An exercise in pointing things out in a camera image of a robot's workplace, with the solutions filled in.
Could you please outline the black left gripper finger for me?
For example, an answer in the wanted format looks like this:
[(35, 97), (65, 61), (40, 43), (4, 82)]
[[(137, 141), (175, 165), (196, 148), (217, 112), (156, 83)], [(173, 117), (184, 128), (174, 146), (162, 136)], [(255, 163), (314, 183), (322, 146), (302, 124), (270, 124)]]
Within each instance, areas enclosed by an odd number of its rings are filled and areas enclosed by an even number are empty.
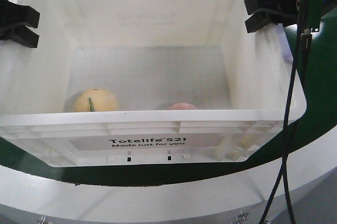
[(37, 48), (39, 35), (26, 26), (17, 26), (10, 29), (1, 29), (1, 41), (12, 40), (20, 45)]
[(1, 28), (28, 26), (37, 28), (40, 13), (28, 5), (1, 0)]

